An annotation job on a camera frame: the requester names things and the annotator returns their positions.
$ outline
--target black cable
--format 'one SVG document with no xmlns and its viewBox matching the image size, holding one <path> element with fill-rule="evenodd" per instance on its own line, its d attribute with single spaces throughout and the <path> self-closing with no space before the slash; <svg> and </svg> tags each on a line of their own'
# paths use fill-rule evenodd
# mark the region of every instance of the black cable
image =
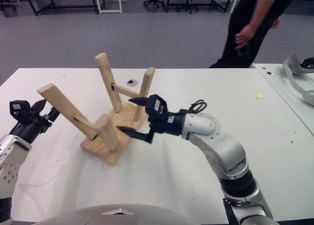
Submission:
<svg viewBox="0 0 314 225">
<path fill-rule="evenodd" d="M 188 110 L 183 110 L 183 111 L 180 110 L 180 112 L 178 113 L 172 113 L 171 116 L 183 116 L 186 113 L 198 114 L 204 111 L 206 107 L 207 107 L 207 103 L 203 99 L 200 99 L 192 103 Z"/>
<path fill-rule="evenodd" d="M 191 104 L 189 108 L 189 113 L 198 114 L 204 111 L 206 107 L 207 103 L 203 99 L 197 100 L 195 103 Z"/>
</svg>

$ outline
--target small black object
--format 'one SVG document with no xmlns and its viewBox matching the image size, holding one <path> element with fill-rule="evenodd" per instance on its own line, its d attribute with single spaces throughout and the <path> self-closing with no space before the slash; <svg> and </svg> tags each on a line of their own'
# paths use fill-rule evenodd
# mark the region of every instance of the small black object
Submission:
<svg viewBox="0 0 314 225">
<path fill-rule="evenodd" d="M 54 107 L 49 114 L 41 116 L 40 112 L 45 108 L 46 100 L 40 100 L 30 107 L 24 100 L 10 102 L 10 114 L 18 123 L 10 131 L 10 134 L 21 137 L 28 143 L 32 143 L 40 133 L 44 133 L 59 116 Z"/>
<path fill-rule="evenodd" d="M 145 134 L 126 126 L 117 127 L 131 138 L 143 140 L 148 143 L 152 143 L 154 133 L 168 133 L 176 136 L 181 135 L 186 113 L 197 114 L 203 111 L 207 106 L 204 100 L 198 100 L 191 105 L 189 110 L 181 109 L 177 113 L 172 113 L 168 112 L 166 101 L 158 95 L 151 95 L 149 98 L 132 98 L 129 101 L 145 107 L 151 129 Z"/>
</svg>

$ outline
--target black metal frame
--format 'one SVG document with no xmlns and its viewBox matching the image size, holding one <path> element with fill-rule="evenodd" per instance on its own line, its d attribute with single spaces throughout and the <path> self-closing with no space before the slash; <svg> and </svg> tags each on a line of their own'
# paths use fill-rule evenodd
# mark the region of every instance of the black metal frame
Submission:
<svg viewBox="0 0 314 225">
<path fill-rule="evenodd" d="M 169 12 L 169 6 L 180 6 L 182 3 L 169 3 L 170 0 L 167 0 L 166 6 L 165 6 L 165 11 Z M 219 9 L 222 9 L 224 12 L 227 12 L 229 4 L 231 0 L 227 0 L 226 6 L 222 6 L 221 4 L 217 3 L 215 0 L 211 0 L 210 3 L 195 3 L 193 5 L 195 6 L 214 6 L 218 7 Z"/>
<path fill-rule="evenodd" d="M 54 1 L 53 0 L 50 0 L 51 3 L 49 3 L 48 5 L 40 8 L 38 11 L 36 11 L 35 7 L 34 7 L 34 4 L 32 2 L 32 0 L 27 0 L 31 9 L 33 10 L 35 16 L 38 16 L 39 13 L 41 13 L 42 11 L 46 10 L 46 9 L 59 9 L 59 8 L 90 8 L 90 7 L 93 7 L 95 9 L 95 13 L 96 14 L 99 14 L 99 11 L 98 11 L 98 7 L 96 5 L 96 2 L 95 0 L 92 0 L 93 1 L 93 5 L 75 5 L 75 6 L 56 6 L 54 4 Z"/>
</svg>

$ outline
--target black pants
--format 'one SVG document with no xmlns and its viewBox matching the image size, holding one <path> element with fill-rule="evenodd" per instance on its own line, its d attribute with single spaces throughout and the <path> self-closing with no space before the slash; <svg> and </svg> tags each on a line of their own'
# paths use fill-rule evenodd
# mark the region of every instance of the black pants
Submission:
<svg viewBox="0 0 314 225">
<path fill-rule="evenodd" d="M 227 42 L 222 54 L 222 57 L 209 68 L 248 68 L 254 61 L 257 53 L 260 50 L 262 42 L 269 30 L 267 27 L 260 27 L 255 36 L 248 42 L 248 44 L 240 50 L 239 54 L 235 50 L 235 35 L 241 31 L 236 20 L 230 19 Z"/>
</svg>

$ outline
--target person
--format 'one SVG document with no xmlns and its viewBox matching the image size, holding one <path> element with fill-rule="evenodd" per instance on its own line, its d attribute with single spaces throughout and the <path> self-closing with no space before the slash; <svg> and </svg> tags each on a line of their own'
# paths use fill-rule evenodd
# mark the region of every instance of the person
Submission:
<svg viewBox="0 0 314 225">
<path fill-rule="evenodd" d="M 229 21 L 222 57 L 209 68 L 248 68 L 254 61 L 270 28 L 292 0 L 240 0 Z"/>
</svg>

